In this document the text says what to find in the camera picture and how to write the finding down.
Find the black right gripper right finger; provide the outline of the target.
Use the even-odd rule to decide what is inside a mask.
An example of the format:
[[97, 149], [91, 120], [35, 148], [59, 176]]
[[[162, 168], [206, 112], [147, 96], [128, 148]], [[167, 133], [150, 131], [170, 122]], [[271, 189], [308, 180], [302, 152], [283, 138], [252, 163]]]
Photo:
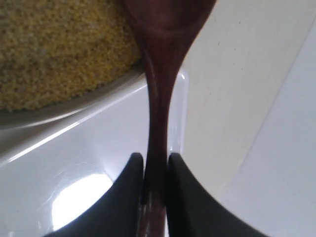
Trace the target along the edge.
[[178, 153], [168, 159], [167, 222], [171, 237], [264, 236], [218, 203]]

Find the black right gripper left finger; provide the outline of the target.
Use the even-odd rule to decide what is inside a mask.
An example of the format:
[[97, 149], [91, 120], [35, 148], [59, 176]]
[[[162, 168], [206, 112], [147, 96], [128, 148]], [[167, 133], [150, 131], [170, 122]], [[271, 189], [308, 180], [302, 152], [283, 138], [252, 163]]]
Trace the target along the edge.
[[133, 153], [119, 177], [87, 211], [48, 237], [135, 237], [144, 161]]

